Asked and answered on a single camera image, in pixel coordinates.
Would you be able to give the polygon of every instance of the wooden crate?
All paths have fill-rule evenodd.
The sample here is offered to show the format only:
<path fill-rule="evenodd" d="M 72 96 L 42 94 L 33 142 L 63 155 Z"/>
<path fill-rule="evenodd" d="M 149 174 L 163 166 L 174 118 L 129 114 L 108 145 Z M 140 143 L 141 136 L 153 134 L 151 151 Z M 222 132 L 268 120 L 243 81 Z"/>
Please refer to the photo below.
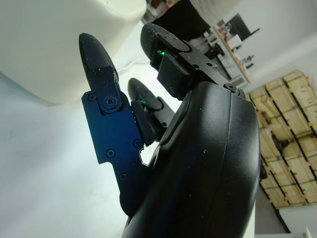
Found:
<path fill-rule="evenodd" d="M 297 106 L 295 100 L 293 99 L 286 85 L 283 83 L 282 79 L 276 79 L 268 83 L 265 87 L 282 113 L 292 110 Z"/>
<path fill-rule="evenodd" d="M 265 189 L 265 192 L 276 209 L 289 206 L 289 203 L 280 188 L 268 188 Z"/>
<path fill-rule="evenodd" d="M 298 139 L 307 157 L 317 155 L 317 138 L 313 135 Z"/>
<path fill-rule="evenodd" d="M 284 191 L 285 196 L 287 200 L 289 201 L 290 205 L 305 205 L 306 204 L 306 201 L 297 185 L 283 186 L 282 190 Z"/>
<path fill-rule="evenodd" d="M 302 183 L 301 188 L 304 191 L 306 199 L 310 203 L 317 202 L 317 182 L 316 181 Z"/>
<path fill-rule="evenodd" d="M 305 75 L 303 74 L 303 72 L 296 70 L 296 71 L 290 72 L 288 75 L 284 76 L 283 78 L 286 82 L 289 83 L 290 81 L 295 80 L 301 76 L 305 76 Z"/>
<path fill-rule="evenodd" d="M 297 137 L 302 137 L 312 133 L 311 128 L 299 108 L 286 111 L 283 115 Z"/>
<path fill-rule="evenodd" d="M 293 137 L 288 125 L 282 117 L 267 120 L 261 112 L 257 112 L 260 128 L 270 129 L 278 140 L 287 140 Z"/>
<path fill-rule="evenodd" d="M 298 144 L 294 140 L 283 149 L 283 155 L 286 160 L 303 156 L 301 149 L 299 148 Z"/>
<path fill-rule="evenodd" d="M 282 79 L 274 80 L 266 86 L 267 91 L 274 99 L 277 107 L 280 109 L 291 129 L 297 136 L 311 133 L 307 121 L 298 108 L 296 101 Z"/>
<path fill-rule="evenodd" d="M 312 104 L 308 107 L 303 108 L 310 124 L 312 125 L 314 131 L 317 131 L 317 104 Z"/>
<path fill-rule="evenodd" d="M 252 99 L 256 108 L 265 114 L 266 118 L 270 119 L 280 115 L 264 88 L 253 91 L 250 94 L 250 98 Z"/>
<path fill-rule="evenodd" d="M 295 184 L 295 180 L 283 160 L 265 159 L 265 161 L 280 186 Z"/>
<path fill-rule="evenodd" d="M 317 174 L 317 155 L 312 155 L 307 158 L 315 174 Z"/>
<path fill-rule="evenodd" d="M 314 179 L 314 175 L 304 157 L 287 160 L 287 164 L 299 183 Z"/>
<path fill-rule="evenodd" d="M 303 74 L 297 77 L 284 77 L 290 90 L 296 96 L 302 108 L 317 104 L 317 96 L 314 90 L 309 85 L 308 78 Z"/>
<path fill-rule="evenodd" d="M 265 159 L 273 158 L 276 160 L 276 158 L 280 157 L 269 129 L 264 128 L 260 130 L 260 144 L 261 154 Z"/>

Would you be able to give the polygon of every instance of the screw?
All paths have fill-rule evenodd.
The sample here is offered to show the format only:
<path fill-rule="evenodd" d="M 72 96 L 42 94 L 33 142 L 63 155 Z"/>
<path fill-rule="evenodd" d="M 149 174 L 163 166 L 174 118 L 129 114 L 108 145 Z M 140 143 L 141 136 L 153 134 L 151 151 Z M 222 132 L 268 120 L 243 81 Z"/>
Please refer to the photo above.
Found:
<path fill-rule="evenodd" d="M 115 156 L 115 151 L 112 149 L 108 149 L 106 155 L 108 158 L 113 158 Z"/>
<path fill-rule="evenodd" d="M 132 164 L 132 166 L 137 166 L 138 160 L 137 159 L 131 160 L 131 164 Z"/>
<path fill-rule="evenodd" d="M 107 109 L 112 109 L 117 106 L 117 99 L 114 96 L 108 96 L 104 99 L 104 106 Z"/>
<path fill-rule="evenodd" d="M 237 88 L 233 86 L 231 83 L 225 83 L 223 87 L 229 89 L 232 93 L 237 92 Z"/>
<path fill-rule="evenodd" d="M 133 141 L 133 146 L 134 146 L 135 148 L 140 148 L 140 147 L 141 147 L 141 141 L 138 140 L 138 139 L 134 140 L 134 141 Z"/>
<path fill-rule="evenodd" d="M 105 74 L 105 72 L 102 69 L 99 69 L 99 70 L 96 71 L 96 75 L 99 76 L 99 77 L 103 76 L 104 74 Z"/>
<path fill-rule="evenodd" d="M 97 96 L 94 93 L 88 95 L 88 100 L 93 102 L 97 99 Z"/>
<path fill-rule="evenodd" d="M 126 174 L 120 174 L 120 180 L 121 181 L 125 181 L 127 179 L 127 175 Z"/>

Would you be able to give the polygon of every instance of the robotic hand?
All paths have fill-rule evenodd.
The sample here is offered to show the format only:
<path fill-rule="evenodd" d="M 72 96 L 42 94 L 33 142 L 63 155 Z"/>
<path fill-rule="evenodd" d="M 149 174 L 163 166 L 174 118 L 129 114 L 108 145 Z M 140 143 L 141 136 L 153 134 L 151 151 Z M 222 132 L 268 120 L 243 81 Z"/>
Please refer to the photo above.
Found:
<path fill-rule="evenodd" d="M 123 238 L 240 238 L 260 174 L 257 116 L 188 42 L 147 24 L 141 44 L 158 80 L 182 100 L 176 114 L 138 80 L 131 105 L 100 42 L 79 36 L 91 91 L 82 97 L 99 163 L 113 165 L 120 204 L 129 216 Z M 159 146 L 150 164 L 140 151 Z"/>

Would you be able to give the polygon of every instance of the white object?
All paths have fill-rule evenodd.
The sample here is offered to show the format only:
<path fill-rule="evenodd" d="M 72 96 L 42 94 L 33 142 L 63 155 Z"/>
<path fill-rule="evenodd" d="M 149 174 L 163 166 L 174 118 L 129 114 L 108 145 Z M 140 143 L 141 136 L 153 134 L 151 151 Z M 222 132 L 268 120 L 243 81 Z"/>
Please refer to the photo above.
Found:
<path fill-rule="evenodd" d="M 145 11 L 145 0 L 4 0 L 0 72 L 47 101 L 74 101 L 89 89 L 79 34 L 94 35 L 113 57 Z"/>
<path fill-rule="evenodd" d="M 238 35 L 234 35 L 227 41 L 227 43 L 230 49 L 233 50 L 234 48 L 237 48 L 238 46 L 240 46 L 242 44 L 242 41 Z"/>
<path fill-rule="evenodd" d="M 200 17 L 211 27 L 216 25 L 242 0 L 190 0 Z"/>

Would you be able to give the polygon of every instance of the desk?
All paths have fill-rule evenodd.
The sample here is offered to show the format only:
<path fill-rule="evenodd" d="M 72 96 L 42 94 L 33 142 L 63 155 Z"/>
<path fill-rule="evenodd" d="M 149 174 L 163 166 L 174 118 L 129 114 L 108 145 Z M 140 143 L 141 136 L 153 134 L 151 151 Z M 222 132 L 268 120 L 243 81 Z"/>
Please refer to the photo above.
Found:
<path fill-rule="evenodd" d="M 222 45 L 224 46 L 224 51 L 226 54 L 228 54 L 236 64 L 236 66 L 239 68 L 241 75 L 245 78 L 246 82 L 251 82 L 251 78 L 249 75 L 249 72 L 245 67 L 241 64 L 240 60 L 237 58 L 236 54 L 230 49 L 228 43 L 224 39 L 224 36 L 219 32 L 219 29 L 217 27 L 213 27 L 213 31 L 216 33 L 217 38 L 221 41 Z"/>

